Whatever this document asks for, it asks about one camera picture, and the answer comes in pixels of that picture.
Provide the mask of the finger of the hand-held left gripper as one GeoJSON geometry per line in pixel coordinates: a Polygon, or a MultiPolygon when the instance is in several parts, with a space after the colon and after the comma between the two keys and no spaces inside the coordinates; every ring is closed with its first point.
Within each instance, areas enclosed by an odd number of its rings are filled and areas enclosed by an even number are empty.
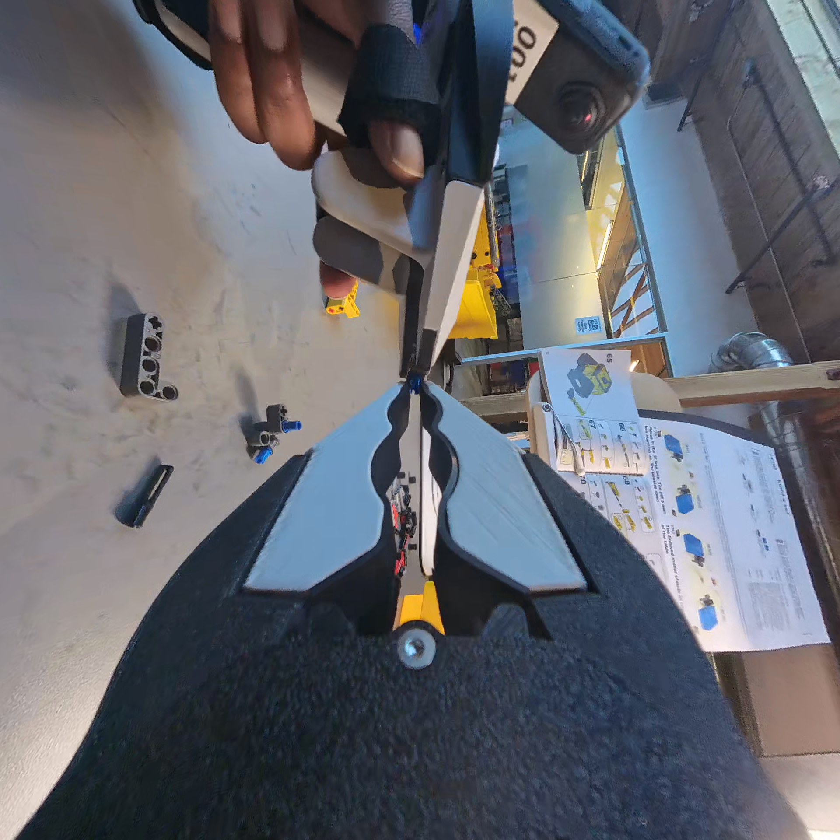
{"type": "Polygon", "coordinates": [[[402,378],[427,378],[455,326],[484,188],[451,181],[444,189],[435,249],[423,265],[409,261],[402,336],[402,378]]]}

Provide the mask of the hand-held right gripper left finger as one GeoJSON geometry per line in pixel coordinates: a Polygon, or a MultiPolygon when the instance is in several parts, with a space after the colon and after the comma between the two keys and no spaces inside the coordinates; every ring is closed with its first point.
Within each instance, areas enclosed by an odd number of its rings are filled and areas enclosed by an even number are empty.
{"type": "Polygon", "coordinates": [[[245,579],[247,591],[314,594],[366,561],[374,575],[394,577],[387,491],[401,470],[410,398],[397,383],[311,448],[245,579]]]}

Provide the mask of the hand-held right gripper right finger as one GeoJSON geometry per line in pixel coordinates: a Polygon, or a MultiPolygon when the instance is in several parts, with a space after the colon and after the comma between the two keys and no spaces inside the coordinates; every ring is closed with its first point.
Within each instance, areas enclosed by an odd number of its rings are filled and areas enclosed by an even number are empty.
{"type": "Polygon", "coordinates": [[[532,477],[506,436],[431,382],[419,392],[437,508],[440,595],[500,584],[520,595],[585,592],[587,583],[532,477]]]}

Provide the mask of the white metal book stand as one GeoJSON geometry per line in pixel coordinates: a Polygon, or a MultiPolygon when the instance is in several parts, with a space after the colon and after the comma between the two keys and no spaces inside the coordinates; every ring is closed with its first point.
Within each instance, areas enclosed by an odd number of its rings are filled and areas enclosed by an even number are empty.
{"type": "Polygon", "coordinates": [[[465,402],[413,374],[422,474],[434,488],[418,520],[433,523],[427,577],[439,596],[498,585],[503,600],[594,591],[587,550],[603,523],[629,563],[673,584],[671,535],[655,494],[655,414],[681,406],[664,379],[627,368],[629,353],[561,354],[531,378],[516,410],[528,451],[465,402]]]}

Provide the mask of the small blue grey brick assembly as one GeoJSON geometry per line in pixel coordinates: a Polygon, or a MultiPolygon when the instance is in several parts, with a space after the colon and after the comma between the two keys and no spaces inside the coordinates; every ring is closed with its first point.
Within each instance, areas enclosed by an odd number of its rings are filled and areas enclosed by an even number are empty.
{"type": "Polygon", "coordinates": [[[302,430],[302,422],[288,416],[287,407],[283,404],[272,404],[266,408],[266,419],[254,423],[246,443],[251,460],[264,465],[273,456],[278,446],[279,438],[284,434],[296,433],[302,430]]]}

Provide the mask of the yellow plastic bin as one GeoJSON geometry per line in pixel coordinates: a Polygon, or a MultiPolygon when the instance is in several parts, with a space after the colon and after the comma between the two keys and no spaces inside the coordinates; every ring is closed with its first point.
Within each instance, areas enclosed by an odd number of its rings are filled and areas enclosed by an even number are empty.
{"type": "Polygon", "coordinates": [[[445,635],[445,627],[433,581],[425,581],[422,593],[405,595],[401,604],[397,612],[395,628],[420,622],[432,627],[438,634],[445,635]]]}
{"type": "MultiPolygon", "coordinates": [[[[494,224],[497,231],[495,209],[489,188],[485,189],[484,208],[479,219],[482,216],[486,216],[487,222],[494,224]]],[[[493,308],[487,290],[468,265],[458,316],[449,338],[452,340],[495,340],[498,337],[499,318],[501,317],[493,308]]]]}

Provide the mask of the black long pin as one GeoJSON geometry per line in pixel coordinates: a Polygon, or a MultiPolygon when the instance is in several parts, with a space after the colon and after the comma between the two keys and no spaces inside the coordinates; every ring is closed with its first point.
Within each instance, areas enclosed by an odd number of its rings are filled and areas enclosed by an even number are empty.
{"type": "Polygon", "coordinates": [[[173,465],[155,465],[115,508],[114,517],[117,522],[130,529],[141,529],[174,471],[173,465]]]}

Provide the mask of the dark grey l-shaped beam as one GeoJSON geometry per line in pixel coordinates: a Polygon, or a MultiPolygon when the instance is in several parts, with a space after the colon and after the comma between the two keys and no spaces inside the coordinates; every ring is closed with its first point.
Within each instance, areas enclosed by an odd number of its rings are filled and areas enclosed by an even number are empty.
{"type": "Polygon", "coordinates": [[[163,321],[155,313],[137,313],[126,321],[119,384],[124,396],[163,403],[178,399],[175,385],[161,378],[163,335],[163,321]]]}

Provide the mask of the white printed task poster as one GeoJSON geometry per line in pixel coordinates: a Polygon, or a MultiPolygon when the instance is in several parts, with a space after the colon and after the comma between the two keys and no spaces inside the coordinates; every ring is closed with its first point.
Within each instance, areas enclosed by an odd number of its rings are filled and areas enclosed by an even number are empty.
{"type": "Polygon", "coordinates": [[[650,413],[626,537],[708,654],[829,644],[772,447],[728,425],[650,413]]]}

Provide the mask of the person's left hand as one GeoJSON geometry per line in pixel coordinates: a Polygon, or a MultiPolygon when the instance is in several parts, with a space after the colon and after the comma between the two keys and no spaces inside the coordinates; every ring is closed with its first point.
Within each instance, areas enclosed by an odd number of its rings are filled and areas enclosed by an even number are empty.
{"type": "MultiPolygon", "coordinates": [[[[367,28],[393,25],[413,40],[411,2],[302,2],[325,25],[358,47],[367,28]]],[[[318,126],[301,79],[298,9],[291,1],[208,2],[208,44],[217,93],[236,129],[251,143],[268,144],[292,170],[310,170],[324,144],[343,140],[318,126]]],[[[404,186],[424,177],[419,134],[399,122],[372,121],[371,147],[388,174],[404,186]]],[[[320,264],[323,293],[345,298],[356,279],[320,264]]]]}

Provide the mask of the pile of black red pegs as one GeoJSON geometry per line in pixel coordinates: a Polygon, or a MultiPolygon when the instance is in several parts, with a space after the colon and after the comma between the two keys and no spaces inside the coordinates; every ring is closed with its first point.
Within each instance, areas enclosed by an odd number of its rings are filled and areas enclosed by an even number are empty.
{"type": "Polygon", "coordinates": [[[400,471],[386,493],[396,549],[394,574],[398,580],[402,579],[406,571],[410,555],[418,552],[418,519],[413,508],[413,491],[416,488],[417,477],[410,472],[400,471]]]}

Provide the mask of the glass partition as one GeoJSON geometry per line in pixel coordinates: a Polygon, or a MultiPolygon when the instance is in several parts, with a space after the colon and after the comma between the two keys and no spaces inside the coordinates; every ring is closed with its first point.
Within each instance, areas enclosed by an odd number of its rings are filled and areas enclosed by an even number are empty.
{"type": "Polygon", "coordinates": [[[571,154],[524,118],[500,138],[524,348],[663,335],[655,272],[623,142],[571,154]],[[600,316],[603,332],[574,320],[600,316]]]}

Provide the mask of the wooden pillar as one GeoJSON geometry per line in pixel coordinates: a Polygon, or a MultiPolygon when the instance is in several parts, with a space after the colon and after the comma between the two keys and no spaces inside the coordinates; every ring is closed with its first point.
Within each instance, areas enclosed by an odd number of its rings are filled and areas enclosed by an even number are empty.
{"type": "Polygon", "coordinates": [[[640,410],[679,413],[705,406],[790,402],[837,394],[839,362],[795,364],[659,379],[631,373],[640,410]]]}

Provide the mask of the silver ventilation duct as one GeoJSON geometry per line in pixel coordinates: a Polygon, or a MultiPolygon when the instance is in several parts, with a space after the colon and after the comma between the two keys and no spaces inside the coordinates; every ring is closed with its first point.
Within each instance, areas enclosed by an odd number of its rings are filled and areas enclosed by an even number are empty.
{"type": "MultiPolygon", "coordinates": [[[[788,368],[795,364],[783,344],[762,332],[738,332],[710,358],[708,373],[788,368]]],[[[786,413],[780,402],[755,404],[753,413],[778,453],[792,461],[802,454],[802,436],[796,416],[786,413]]]]}

